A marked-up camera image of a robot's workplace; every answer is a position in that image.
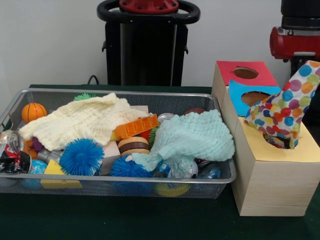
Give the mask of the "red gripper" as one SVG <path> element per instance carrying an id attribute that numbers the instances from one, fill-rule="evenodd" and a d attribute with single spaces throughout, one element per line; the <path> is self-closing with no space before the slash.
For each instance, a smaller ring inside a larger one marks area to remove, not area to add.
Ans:
<path id="1" fill-rule="evenodd" d="M 306 62 L 305 58 L 320 58 L 320 34 L 297 35 L 293 30 L 273 27 L 269 37 L 271 55 L 275 59 L 290 61 L 292 77 Z"/>

